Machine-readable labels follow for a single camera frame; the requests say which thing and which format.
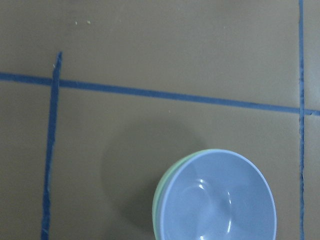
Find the brown paper table cover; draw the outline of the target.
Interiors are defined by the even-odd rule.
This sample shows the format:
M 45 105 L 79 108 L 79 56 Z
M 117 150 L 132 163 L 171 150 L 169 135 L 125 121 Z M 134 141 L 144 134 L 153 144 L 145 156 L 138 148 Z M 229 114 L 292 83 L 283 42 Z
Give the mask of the brown paper table cover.
M 319 1 L 1 1 L 3 240 L 41 236 L 59 52 L 50 239 L 152 240 L 158 181 L 203 149 L 260 169 L 277 239 L 319 239 Z

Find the blue ceramic bowl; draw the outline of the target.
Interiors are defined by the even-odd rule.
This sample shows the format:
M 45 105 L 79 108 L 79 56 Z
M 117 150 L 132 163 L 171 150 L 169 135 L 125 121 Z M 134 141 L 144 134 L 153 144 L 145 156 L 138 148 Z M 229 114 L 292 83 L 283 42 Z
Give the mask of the blue ceramic bowl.
M 152 206 L 158 240 L 274 240 L 277 214 L 259 169 L 238 153 L 209 149 L 175 163 Z

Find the green ceramic bowl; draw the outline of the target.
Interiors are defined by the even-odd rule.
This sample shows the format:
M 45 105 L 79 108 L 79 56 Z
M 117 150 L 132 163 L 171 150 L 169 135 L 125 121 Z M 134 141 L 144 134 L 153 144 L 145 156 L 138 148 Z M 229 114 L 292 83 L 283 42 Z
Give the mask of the green ceramic bowl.
M 230 192 L 218 169 L 229 151 L 205 149 L 174 163 L 152 202 L 157 240 L 224 240 L 232 225 Z

